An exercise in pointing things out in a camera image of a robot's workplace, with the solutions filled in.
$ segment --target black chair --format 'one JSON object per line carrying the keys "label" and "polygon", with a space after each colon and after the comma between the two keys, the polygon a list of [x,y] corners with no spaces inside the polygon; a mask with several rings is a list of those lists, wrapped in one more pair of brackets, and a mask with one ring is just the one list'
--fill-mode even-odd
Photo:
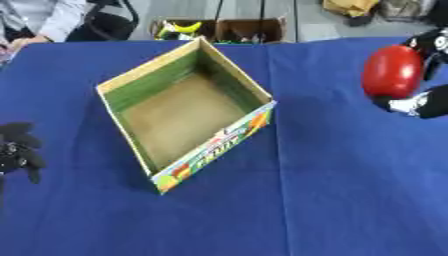
{"label": "black chair", "polygon": [[132,20],[102,12],[108,6],[119,6],[117,0],[90,0],[95,6],[84,19],[84,24],[73,31],[67,41],[122,41],[127,40],[139,23],[139,16],[129,0],[121,0],[131,13]]}

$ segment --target person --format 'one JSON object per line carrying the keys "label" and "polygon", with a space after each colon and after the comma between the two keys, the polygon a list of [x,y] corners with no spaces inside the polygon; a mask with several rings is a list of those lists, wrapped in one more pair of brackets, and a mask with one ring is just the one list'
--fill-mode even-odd
{"label": "person", "polygon": [[32,43],[63,42],[81,24],[86,0],[1,0],[0,53]]}

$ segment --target sleeve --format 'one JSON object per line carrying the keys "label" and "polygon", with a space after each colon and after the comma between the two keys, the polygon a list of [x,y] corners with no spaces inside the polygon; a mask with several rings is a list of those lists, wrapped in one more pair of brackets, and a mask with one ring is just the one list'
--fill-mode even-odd
{"label": "sleeve", "polygon": [[58,0],[53,14],[46,20],[39,34],[53,42],[63,42],[81,23],[86,0]]}
{"label": "sleeve", "polygon": [[8,41],[5,38],[5,27],[3,25],[3,22],[0,21],[0,45],[7,45]]}

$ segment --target table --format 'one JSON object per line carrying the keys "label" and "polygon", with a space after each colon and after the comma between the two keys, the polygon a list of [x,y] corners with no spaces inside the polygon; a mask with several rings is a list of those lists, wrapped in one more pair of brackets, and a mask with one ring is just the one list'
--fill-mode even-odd
{"label": "table", "polygon": [[274,123],[164,196],[94,87],[180,43],[25,48],[0,73],[0,120],[34,122],[49,167],[37,186],[7,177],[2,254],[448,255],[448,119],[383,112],[359,86],[400,40],[218,46],[274,94]]}

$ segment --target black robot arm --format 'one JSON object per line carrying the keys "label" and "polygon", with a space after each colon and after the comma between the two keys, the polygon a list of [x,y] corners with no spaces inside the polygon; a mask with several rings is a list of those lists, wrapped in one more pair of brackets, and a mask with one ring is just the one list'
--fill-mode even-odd
{"label": "black robot arm", "polygon": [[[448,28],[413,36],[402,45],[417,51],[425,60],[423,79],[431,80],[442,64],[448,63]],[[448,115],[448,84],[432,87],[406,99],[375,97],[373,102],[389,112],[401,112],[423,119]]]}

